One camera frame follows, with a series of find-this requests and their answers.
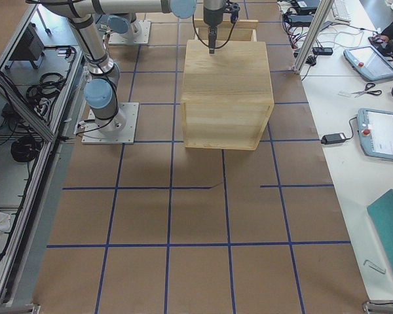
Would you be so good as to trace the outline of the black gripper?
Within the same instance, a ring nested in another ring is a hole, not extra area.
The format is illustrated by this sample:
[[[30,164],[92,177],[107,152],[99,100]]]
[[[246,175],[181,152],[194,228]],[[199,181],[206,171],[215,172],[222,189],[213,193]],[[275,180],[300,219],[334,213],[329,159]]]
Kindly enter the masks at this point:
[[[215,53],[215,44],[217,40],[217,26],[223,21],[224,5],[221,6],[203,6],[203,20],[208,26],[208,48],[209,54]]]

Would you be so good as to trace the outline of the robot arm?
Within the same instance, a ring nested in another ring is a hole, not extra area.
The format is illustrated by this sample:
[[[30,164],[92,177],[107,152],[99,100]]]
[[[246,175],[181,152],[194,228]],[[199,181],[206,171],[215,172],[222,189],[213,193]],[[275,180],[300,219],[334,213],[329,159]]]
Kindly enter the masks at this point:
[[[138,115],[137,103],[118,100],[120,77],[118,65],[110,58],[102,37],[91,15],[67,19],[86,58],[90,80],[84,86],[84,99],[94,121],[83,135],[118,142],[122,137],[133,137]]]
[[[48,10],[66,18],[84,18],[88,14],[126,14],[142,12],[172,13],[181,19],[190,18],[196,10],[196,1],[40,1]],[[225,1],[204,1],[204,21],[208,25],[209,53],[215,52],[217,27],[223,21]]]

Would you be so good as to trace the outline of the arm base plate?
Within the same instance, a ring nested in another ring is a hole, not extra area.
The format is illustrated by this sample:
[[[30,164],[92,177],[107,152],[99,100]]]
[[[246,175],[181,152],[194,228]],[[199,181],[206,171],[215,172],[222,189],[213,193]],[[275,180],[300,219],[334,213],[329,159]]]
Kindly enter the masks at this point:
[[[92,109],[88,119],[94,121],[87,124],[81,139],[84,145],[115,145],[125,143],[133,145],[139,113],[139,103],[122,102],[118,104],[118,113],[107,124],[107,121],[95,119]]]
[[[109,45],[126,46],[136,44],[147,44],[149,42],[149,34],[151,22],[149,20],[136,20],[129,23],[127,20],[115,19],[108,22],[111,29],[109,37]]]

